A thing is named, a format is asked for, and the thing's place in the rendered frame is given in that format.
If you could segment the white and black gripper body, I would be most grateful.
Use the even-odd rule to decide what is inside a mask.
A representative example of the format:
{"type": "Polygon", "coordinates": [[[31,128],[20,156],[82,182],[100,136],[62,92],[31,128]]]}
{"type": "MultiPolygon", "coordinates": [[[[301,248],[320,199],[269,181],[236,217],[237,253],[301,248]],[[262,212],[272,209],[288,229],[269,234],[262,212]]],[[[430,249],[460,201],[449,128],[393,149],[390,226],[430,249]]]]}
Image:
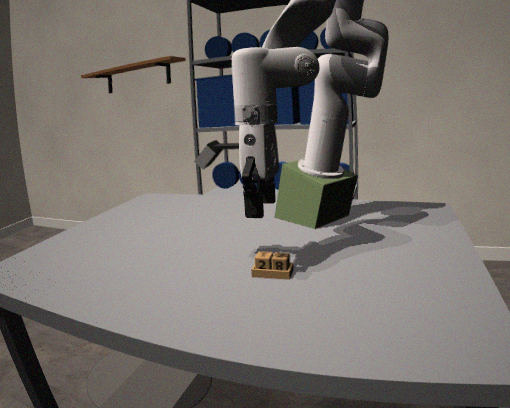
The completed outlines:
{"type": "Polygon", "coordinates": [[[235,122],[239,127],[240,171],[248,156],[255,158],[252,177],[271,180],[279,172],[277,138],[274,123],[278,120],[259,122],[235,122]]]}

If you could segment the brown wooden number cube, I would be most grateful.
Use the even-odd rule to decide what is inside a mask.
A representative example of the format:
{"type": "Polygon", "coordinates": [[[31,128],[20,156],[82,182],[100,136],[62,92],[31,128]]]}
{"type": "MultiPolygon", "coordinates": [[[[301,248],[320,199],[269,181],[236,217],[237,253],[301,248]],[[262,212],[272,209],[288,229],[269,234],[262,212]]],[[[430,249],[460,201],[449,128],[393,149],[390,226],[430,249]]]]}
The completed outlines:
{"type": "Polygon", "coordinates": [[[255,256],[255,269],[272,269],[272,252],[258,252],[255,256]]]}
{"type": "Polygon", "coordinates": [[[289,253],[274,253],[271,260],[272,260],[272,270],[288,271],[288,269],[290,267],[290,254],[289,253]]]}

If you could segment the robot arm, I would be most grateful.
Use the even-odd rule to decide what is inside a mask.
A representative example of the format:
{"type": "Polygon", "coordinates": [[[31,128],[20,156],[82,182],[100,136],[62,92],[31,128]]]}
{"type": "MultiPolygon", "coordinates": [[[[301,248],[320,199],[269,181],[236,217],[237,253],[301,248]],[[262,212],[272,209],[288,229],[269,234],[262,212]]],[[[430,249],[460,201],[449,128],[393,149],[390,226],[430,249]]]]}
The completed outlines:
{"type": "Polygon", "coordinates": [[[375,98],[381,90],[388,29],[382,22],[361,19],[363,3],[291,0],[262,48],[239,49],[232,55],[235,122],[277,120],[276,88],[315,80],[306,155],[298,162],[300,170],[315,177],[335,179],[344,174],[340,159],[349,109],[341,93],[375,98]],[[299,47],[326,20],[328,46],[362,54],[368,61],[335,54],[317,59],[299,47]]]}

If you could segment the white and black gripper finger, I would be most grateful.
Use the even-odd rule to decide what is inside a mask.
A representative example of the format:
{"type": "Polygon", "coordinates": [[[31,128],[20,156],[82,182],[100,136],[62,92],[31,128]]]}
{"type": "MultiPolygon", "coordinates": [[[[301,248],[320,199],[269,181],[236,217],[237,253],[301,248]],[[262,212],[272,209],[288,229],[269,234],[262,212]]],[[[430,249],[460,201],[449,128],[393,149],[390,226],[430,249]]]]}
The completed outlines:
{"type": "Polygon", "coordinates": [[[275,183],[272,183],[274,180],[274,177],[269,181],[262,179],[261,195],[263,195],[263,203],[274,204],[276,202],[275,183]]]}
{"type": "Polygon", "coordinates": [[[255,158],[253,156],[248,156],[242,173],[245,217],[263,218],[263,195],[261,195],[262,179],[260,177],[252,177],[254,167],[255,158]],[[257,188],[255,183],[257,183],[257,188]]]}

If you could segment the shallow wooden tray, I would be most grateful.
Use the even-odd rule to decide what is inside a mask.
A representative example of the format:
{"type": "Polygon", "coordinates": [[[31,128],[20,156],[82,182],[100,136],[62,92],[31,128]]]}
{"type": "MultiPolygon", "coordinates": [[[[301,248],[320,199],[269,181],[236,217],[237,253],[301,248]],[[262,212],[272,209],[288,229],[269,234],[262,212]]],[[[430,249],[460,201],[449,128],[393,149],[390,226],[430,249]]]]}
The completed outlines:
{"type": "Polygon", "coordinates": [[[290,262],[288,271],[285,270],[267,270],[267,269],[255,269],[255,265],[251,269],[252,277],[256,278],[270,278],[270,279],[287,279],[290,280],[294,270],[293,262],[290,262]]]}

